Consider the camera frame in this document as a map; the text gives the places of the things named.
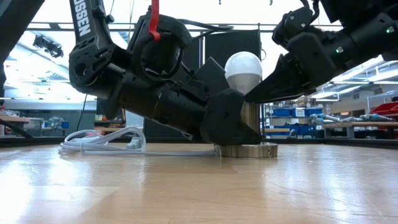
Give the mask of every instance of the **robotic hand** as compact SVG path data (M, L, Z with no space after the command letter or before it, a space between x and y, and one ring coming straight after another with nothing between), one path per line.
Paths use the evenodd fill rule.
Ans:
M319 0L311 11L289 12L274 30L272 40L289 51L245 101L268 103L293 100L316 91L333 77L382 54L398 60L398 3L396 0L321 0L330 22L344 29L322 31L310 24L319 15Z
M121 49L111 40L108 23L113 18L101 0L70 0L70 5L76 36L70 82L82 93L107 99L107 118L122 107L192 141L220 146L261 142L241 120L244 96L229 88L225 71L212 58L190 73L188 82L172 79L192 41L182 23L187 21L159 15L152 4L139 18L127 49Z

